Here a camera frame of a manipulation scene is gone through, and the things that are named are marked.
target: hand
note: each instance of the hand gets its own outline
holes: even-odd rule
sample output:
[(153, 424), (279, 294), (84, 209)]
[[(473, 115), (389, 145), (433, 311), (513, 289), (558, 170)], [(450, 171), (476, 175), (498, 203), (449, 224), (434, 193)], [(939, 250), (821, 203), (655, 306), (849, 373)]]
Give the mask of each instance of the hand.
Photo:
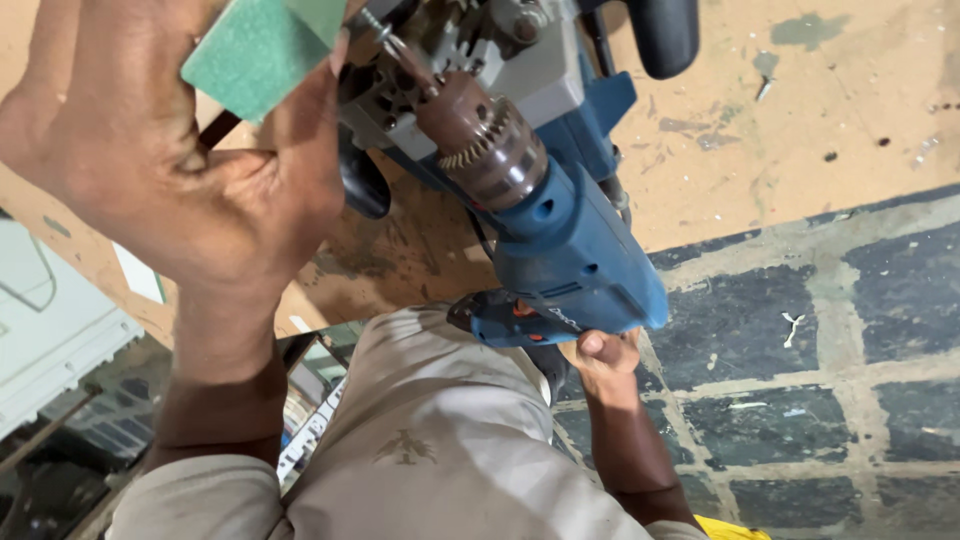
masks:
[(263, 312), (343, 208), (347, 47), (275, 110), (276, 152), (207, 152), (179, 70), (224, 3), (42, 0), (27, 70), (0, 105), (0, 160), (191, 298)]
[(566, 359), (580, 370), (581, 376), (600, 379), (632, 375), (640, 362), (636, 341), (640, 328), (620, 335), (599, 330), (585, 331), (576, 341), (559, 345)]

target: wooden workbench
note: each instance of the wooden workbench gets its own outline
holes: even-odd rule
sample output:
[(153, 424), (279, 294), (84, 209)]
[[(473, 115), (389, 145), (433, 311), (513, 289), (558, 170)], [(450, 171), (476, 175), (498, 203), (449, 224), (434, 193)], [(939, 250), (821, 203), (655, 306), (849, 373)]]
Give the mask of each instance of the wooden workbench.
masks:
[[(700, 56), (666, 82), (643, 72), (629, 24), (615, 22), (622, 6), (605, 10), (639, 96), (612, 139), (647, 251), (960, 180), (960, 4), (701, 0)], [(36, 0), (0, 7), (0, 93), (22, 73), (35, 12)], [(240, 126), (223, 145), (255, 142)], [(279, 335), (299, 332), (292, 315), (321, 328), (496, 285), (461, 205), (374, 159), (392, 184), (390, 215), (345, 212), (287, 289)], [(0, 207), (172, 344), (172, 283), (166, 305), (131, 293), (107, 239), (2, 166)]]

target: white debris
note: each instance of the white debris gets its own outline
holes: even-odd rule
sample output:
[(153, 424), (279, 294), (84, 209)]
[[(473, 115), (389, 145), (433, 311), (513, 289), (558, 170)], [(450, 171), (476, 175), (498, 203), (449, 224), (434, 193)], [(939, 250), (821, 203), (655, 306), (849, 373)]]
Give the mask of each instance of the white debris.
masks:
[(755, 406), (768, 406), (768, 405), (769, 404), (766, 404), (764, 402), (750, 402), (748, 404), (729, 404), (727, 408), (752, 408)]
[(797, 325), (800, 324), (800, 321), (804, 320), (805, 315), (801, 315), (796, 319), (791, 318), (790, 313), (787, 313), (786, 311), (784, 311), (780, 315), (783, 315), (784, 319), (790, 321), (793, 324), (793, 326), (790, 327), (790, 335), (786, 336), (786, 341), (783, 342), (783, 348), (789, 349), (790, 347), (793, 347), (793, 343), (790, 343), (790, 340), (793, 339), (793, 336), (797, 333)]

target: green sanding sponge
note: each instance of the green sanding sponge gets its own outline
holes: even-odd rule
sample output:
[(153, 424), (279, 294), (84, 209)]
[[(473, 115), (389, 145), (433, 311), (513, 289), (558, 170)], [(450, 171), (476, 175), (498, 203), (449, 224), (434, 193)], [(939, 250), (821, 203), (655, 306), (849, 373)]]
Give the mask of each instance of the green sanding sponge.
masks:
[(233, 0), (180, 75), (259, 125), (336, 44), (347, 0)]

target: blue power drill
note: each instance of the blue power drill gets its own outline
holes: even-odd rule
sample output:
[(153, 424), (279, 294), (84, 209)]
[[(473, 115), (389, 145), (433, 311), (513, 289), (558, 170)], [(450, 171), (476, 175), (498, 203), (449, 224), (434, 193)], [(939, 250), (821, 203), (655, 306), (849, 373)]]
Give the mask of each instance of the blue power drill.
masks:
[[(420, 11), (414, 23), (395, 20), (413, 28), (404, 37), (363, 10), (386, 54), (349, 68), (341, 82), (341, 118), (355, 146), (378, 146), (426, 184), (455, 194), (491, 255), (503, 289), (465, 298), (448, 319), (492, 347), (554, 344), (590, 329), (661, 327), (666, 293), (631, 234), (628, 198), (616, 177), (618, 151), (609, 139), (636, 92), (628, 73), (612, 73), (606, 37), (597, 32), (602, 19), (584, 15), (604, 72), (598, 77), (573, 18), (564, 14), (575, 7), (569, 0), (472, 6), (456, 17)], [(692, 62), (695, 0), (628, 7), (635, 28), (660, 33), (660, 41), (657, 32), (637, 34), (648, 73), (666, 78)], [(425, 32), (429, 21), (443, 23), (435, 25), (441, 30)], [(437, 53), (443, 51), (437, 45), (424, 50), (423, 43), (444, 42), (451, 21), (461, 27), (450, 39), (453, 52)], [(466, 53), (463, 35), (473, 35)], [(678, 54), (670, 49), (674, 42)], [(498, 44), (496, 54), (477, 52), (478, 43)], [(500, 67), (491, 74), (492, 61)], [(483, 239), (481, 221), (496, 232), (495, 249)]]

